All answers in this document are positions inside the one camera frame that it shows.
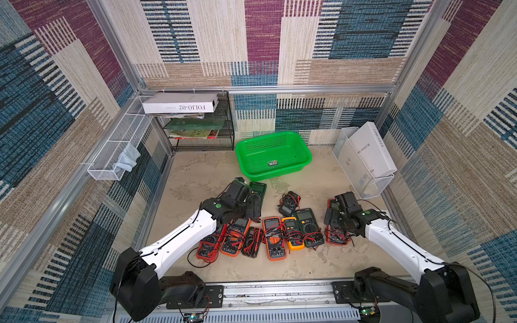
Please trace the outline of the dark green multimeter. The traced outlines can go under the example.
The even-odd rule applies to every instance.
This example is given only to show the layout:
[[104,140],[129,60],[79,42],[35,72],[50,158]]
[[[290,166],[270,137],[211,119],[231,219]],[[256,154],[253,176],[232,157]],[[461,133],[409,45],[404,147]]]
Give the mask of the dark green multimeter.
[[310,208],[299,209],[295,212],[295,218],[302,232],[302,240],[306,248],[316,250],[324,244],[324,236],[321,232],[315,214]]
[[247,199],[246,217],[254,222],[261,221],[261,211],[267,185],[262,182],[250,183],[250,195]]

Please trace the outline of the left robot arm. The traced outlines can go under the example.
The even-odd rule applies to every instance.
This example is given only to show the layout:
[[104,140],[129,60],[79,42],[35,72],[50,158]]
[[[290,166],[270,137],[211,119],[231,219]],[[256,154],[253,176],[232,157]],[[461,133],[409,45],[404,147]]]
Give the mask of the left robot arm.
[[194,272],[168,276],[173,264],[203,238],[224,225],[245,218],[251,187],[235,178],[217,197],[206,199],[179,227],[157,242],[117,259],[110,293],[134,322],[148,317],[158,306],[180,309],[204,308],[210,304],[206,284]]

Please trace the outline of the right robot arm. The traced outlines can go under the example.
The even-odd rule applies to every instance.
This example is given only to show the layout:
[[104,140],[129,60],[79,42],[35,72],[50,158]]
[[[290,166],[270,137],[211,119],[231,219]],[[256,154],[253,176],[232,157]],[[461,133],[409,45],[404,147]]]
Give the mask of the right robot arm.
[[473,322],[480,311],[468,270],[428,253],[392,225],[383,211],[364,210],[352,192],[335,196],[329,207],[332,224],[381,247],[413,278],[412,282],[372,266],[358,271],[352,282],[333,283],[338,304],[394,301],[422,322]]

